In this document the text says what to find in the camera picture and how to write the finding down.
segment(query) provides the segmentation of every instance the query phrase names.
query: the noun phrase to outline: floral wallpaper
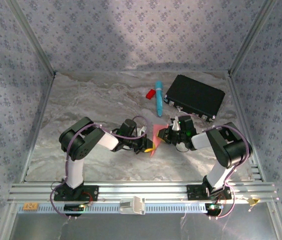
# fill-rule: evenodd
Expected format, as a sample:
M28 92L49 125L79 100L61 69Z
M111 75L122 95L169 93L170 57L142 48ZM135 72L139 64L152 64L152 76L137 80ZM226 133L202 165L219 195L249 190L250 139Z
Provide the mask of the floral wallpaper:
M268 181L282 201L282 0L235 76Z
M20 174L51 77L0 0L0 218Z
M263 1L18 2L54 69L83 72L226 70Z

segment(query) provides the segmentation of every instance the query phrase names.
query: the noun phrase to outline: purple cable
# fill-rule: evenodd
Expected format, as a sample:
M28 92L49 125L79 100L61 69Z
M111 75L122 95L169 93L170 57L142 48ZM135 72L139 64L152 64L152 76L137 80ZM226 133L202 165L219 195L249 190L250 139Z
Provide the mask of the purple cable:
M213 128L206 129L203 132L209 131L211 129L217 129L217 128L226 128L226 129L230 129L230 130L236 132L242 138L243 142L245 143L245 148L246 148L245 157L238 164L236 164L232 168L232 170L229 172L229 174L227 174L226 178L224 179L224 185L229 187L232 190L232 192L233 192L233 204L232 204L230 210L226 214L224 214L222 216L217 216L217 218L221 219L221 218L224 218L224 217L228 216L233 211L234 206L235 206L235 191L234 191L232 186L228 185L227 180L232 176L232 174L235 172L235 170L240 165L244 164L246 162L246 160L250 157L250 148L249 148L249 144L248 144L246 138L244 137L244 135L240 131L238 131L236 128L234 128L234 127L227 126L227 125L219 125L219 126L214 126Z
M134 119L136 119L136 118L142 118L142 119L144 119L144 120L146 121L146 126L147 126L147 128L148 128L148 126L149 126L149 121L148 121L145 117L138 115L138 116L135 116L132 120L134 120ZM65 179L63 180L63 182L62 182L61 184L57 185L57 186L52 190L52 192L50 193L50 202L51 202L51 205L52 205L53 209L54 209L59 215L61 215L61 216L63 216L63 217L66 217L66 218L68 218L68 216L65 215L64 213L61 213L61 212L56 208L56 206L54 205L52 196L53 196L53 193L55 193L55 191L56 191L59 187L63 186L63 185L66 183L66 180L67 180L67 177L68 177L68 161L69 161L69 157L70 157L69 153L70 153L70 149L71 149L71 146L72 146L74 140L77 138L77 136L78 136L81 132L83 132L84 130L86 130L86 129L92 127L92 126L97 126L97 127L101 128L103 131L105 131L105 132L107 132L107 133L110 132L110 131L106 130L105 128L102 128L102 125L98 125L98 124L95 124L95 123L91 123L91 124L88 124L88 125L84 126L83 128L81 128L81 129L72 137L70 143L69 143L68 146L67 146L67 150L66 150ZM146 130L145 130L145 132L144 132L143 134L141 134L140 136L137 136L137 137L121 136L121 135L117 135L117 134L114 134L114 133L110 133L110 134L113 135L113 136L115 136L115 137L122 138L122 139L135 140L135 139L140 139L140 138L142 138L142 137L147 133L147 128L146 128Z

